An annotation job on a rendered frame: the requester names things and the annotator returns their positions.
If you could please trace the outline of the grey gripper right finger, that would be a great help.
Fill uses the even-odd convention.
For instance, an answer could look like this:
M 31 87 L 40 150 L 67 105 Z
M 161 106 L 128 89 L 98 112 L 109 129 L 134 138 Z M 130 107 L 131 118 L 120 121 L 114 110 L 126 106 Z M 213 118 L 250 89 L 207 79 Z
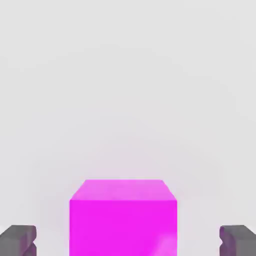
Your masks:
M 245 225 L 222 225 L 219 256 L 256 256 L 256 234 Z

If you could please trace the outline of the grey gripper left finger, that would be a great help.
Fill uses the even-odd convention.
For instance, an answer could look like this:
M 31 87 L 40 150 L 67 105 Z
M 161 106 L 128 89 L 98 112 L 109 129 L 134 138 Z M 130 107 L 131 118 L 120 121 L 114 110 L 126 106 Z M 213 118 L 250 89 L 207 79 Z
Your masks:
M 34 225 L 11 225 L 0 234 L 0 256 L 37 256 Z

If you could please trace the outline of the small magenta cube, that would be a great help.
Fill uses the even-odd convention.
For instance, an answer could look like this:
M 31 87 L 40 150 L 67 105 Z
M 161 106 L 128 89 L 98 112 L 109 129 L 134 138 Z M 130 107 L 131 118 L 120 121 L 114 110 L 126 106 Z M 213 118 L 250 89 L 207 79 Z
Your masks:
M 178 203 L 160 179 L 87 179 L 69 201 L 69 256 L 177 256 Z

